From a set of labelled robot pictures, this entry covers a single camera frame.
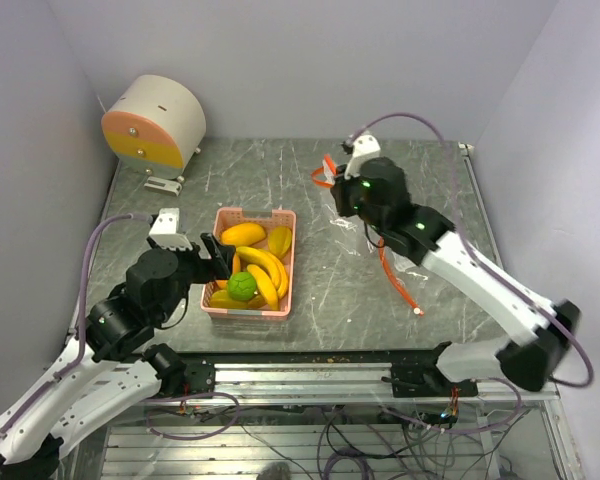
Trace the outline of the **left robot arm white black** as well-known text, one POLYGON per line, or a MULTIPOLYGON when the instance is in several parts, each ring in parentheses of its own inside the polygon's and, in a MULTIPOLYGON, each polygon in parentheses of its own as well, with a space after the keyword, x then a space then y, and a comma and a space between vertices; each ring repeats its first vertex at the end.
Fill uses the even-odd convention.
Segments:
POLYGON ((119 413, 188 390, 186 363, 166 344, 129 359, 188 299, 192 285, 229 277, 234 247, 208 233, 202 240, 207 259, 185 237, 176 247, 149 237, 149 250, 124 282, 93 305, 49 370, 0 415, 0 479, 48 479, 61 459, 119 413))

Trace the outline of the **green round toy fruit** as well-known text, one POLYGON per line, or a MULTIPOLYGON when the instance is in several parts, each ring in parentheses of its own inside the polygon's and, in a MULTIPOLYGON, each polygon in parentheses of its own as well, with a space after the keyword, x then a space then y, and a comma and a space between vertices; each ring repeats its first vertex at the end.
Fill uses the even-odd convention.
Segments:
POLYGON ((241 302, 250 301, 257 293, 257 283, 249 272, 233 274, 227 282, 227 291, 231 299, 241 302))

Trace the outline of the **pink plastic basket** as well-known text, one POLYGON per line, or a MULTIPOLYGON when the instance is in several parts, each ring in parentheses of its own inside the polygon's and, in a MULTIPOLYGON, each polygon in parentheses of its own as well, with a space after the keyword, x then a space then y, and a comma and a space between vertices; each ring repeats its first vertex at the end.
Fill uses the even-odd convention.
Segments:
POLYGON ((201 310, 213 320, 284 321, 292 305, 296 214, 222 207, 214 235, 237 249, 230 277, 204 286, 201 310))

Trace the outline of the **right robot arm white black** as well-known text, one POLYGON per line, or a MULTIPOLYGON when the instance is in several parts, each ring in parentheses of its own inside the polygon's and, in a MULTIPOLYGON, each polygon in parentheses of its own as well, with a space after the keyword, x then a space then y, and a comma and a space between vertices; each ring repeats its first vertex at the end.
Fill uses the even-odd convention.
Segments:
POLYGON ((530 392, 545 386, 579 323, 575 304, 531 292, 474 250, 442 213, 412 202, 404 171, 387 157, 365 161, 354 175, 336 167, 330 192, 339 216, 359 217, 384 247, 459 289, 505 332, 438 346, 436 361, 420 373, 428 393, 443 395, 455 383, 487 378, 530 392))

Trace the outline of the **yellow toy mango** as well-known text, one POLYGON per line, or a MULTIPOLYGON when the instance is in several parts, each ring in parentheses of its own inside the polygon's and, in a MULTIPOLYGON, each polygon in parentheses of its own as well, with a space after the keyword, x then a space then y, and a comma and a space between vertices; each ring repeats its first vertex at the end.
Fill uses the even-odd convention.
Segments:
POLYGON ((220 240, 224 245, 251 246, 264 240, 267 236, 265 228, 257 223, 245 222, 224 230, 220 240))

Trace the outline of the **clear zip bag red zipper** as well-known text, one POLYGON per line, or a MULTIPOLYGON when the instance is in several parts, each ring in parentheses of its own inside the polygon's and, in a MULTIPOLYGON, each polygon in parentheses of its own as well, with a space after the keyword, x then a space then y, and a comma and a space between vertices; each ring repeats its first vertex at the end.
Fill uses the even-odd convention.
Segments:
POLYGON ((311 180, 320 188, 330 189, 335 184, 336 164, 329 154, 325 154, 321 165, 311 173, 311 180))

